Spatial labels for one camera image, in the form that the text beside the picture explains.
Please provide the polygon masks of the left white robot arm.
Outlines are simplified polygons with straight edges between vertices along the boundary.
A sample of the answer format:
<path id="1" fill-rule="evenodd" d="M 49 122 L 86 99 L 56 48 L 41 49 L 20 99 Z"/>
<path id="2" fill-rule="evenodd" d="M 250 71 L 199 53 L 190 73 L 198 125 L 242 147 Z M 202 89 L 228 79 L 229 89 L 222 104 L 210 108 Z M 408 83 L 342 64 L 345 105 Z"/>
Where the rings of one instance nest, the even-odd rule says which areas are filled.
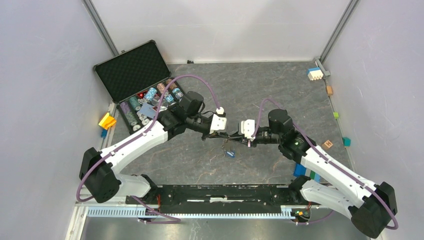
<path id="1" fill-rule="evenodd" d="M 85 186 L 91 194 L 82 199 L 78 189 L 79 202 L 94 199 L 105 203 L 114 196 L 135 195 L 145 204 L 153 203 L 157 190 L 151 186 L 147 177 L 124 176 L 123 168 L 148 150 L 163 144 L 185 132 L 186 129 L 201 133 L 202 140 L 207 138 L 226 138 L 227 118 L 223 107 L 219 106 L 211 116 L 201 113 L 204 98 L 197 92 L 189 91 L 178 103 L 169 105 L 158 113 L 145 127 L 124 140 L 100 151 L 91 147 L 82 158 L 79 178 L 80 186 Z"/>

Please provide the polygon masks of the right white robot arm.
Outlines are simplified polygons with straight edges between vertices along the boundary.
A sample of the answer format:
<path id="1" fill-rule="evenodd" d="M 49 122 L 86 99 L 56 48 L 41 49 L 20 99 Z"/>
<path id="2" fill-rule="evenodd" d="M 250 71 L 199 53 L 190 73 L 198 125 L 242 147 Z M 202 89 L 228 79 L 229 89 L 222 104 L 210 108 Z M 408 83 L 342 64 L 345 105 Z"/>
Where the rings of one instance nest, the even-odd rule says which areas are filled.
<path id="1" fill-rule="evenodd" d="M 376 239 L 383 230 L 396 230 L 398 212 L 395 189 L 387 182 L 366 179 L 330 156 L 301 130 L 283 109 L 268 113 L 268 126 L 253 119 L 241 121 L 233 137 L 248 147 L 276 144 L 284 157 L 319 174 L 329 186 L 311 177 L 298 176 L 289 189 L 295 204 L 317 203 L 338 212 L 364 235 Z"/>

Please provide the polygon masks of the metal key organizer plate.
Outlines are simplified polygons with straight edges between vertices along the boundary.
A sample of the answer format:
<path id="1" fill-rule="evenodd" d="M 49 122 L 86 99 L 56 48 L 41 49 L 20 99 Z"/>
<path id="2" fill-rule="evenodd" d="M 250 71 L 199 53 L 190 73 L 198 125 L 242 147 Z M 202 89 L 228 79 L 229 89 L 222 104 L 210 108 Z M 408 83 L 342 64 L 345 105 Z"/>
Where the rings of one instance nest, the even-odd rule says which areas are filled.
<path id="1" fill-rule="evenodd" d="M 222 144 L 222 149 L 224 152 L 234 152 L 234 143 L 230 139 L 225 139 Z"/>

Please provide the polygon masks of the blue key tag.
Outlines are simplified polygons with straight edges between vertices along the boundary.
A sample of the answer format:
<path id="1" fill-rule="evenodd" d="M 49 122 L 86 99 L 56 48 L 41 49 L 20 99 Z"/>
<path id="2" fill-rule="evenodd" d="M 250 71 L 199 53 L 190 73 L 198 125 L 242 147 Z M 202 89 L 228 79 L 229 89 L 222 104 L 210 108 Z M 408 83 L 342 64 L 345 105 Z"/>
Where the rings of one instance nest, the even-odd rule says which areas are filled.
<path id="1" fill-rule="evenodd" d="M 225 151 L 225 154 L 230 158 L 235 158 L 236 154 L 233 151 Z"/>

